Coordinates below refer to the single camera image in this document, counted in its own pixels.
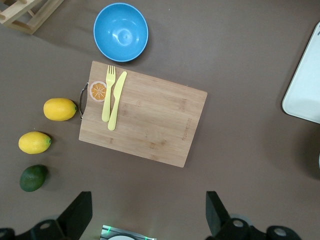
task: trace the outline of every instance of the white round object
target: white round object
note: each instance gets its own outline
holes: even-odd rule
[[[134,239],[129,236],[113,236],[109,238],[109,240],[134,240]]]

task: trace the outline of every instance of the knife handle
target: knife handle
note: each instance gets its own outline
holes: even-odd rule
[[[116,129],[119,101],[120,101],[120,99],[116,99],[114,101],[113,109],[112,109],[112,112],[111,112],[111,115],[110,115],[110,120],[109,120],[109,123],[108,123],[108,129],[110,131],[113,131],[113,130]]]
[[[104,104],[102,109],[102,121],[108,122],[110,119],[110,102],[111,102],[111,88],[106,89],[106,94],[104,98]]]

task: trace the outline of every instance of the wooden rack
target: wooden rack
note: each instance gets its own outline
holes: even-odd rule
[[[17,0],[6,10],[0,11],[0,23],[8,28],[33,34],[63,1],[47,0],[36,13],[33,13],[31,9],[42,2],[42,0]],[[0,3],[6,4],[6,2],[7,0],[0,0]],[[25,13],[31,15],[31,19],[27,23],[17,20]]]

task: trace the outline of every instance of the wooden cutting board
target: wooden cutting board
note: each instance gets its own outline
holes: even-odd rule
[[[106,80],[107,67],[92,62],[88,91],[93,82]],[[182,168],[207,93],[119,67],[116,79],[123,71],[127,77],[115,130],[108,130],[108,123],[102,121],[104,103],[88,93],[79,140]]]

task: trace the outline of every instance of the printed orange slice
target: printed orange slice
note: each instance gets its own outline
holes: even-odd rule
[[[96,102],[103,102],[106,97],[107,84],[103,81],[94,81],[90,88],[89,94]]]

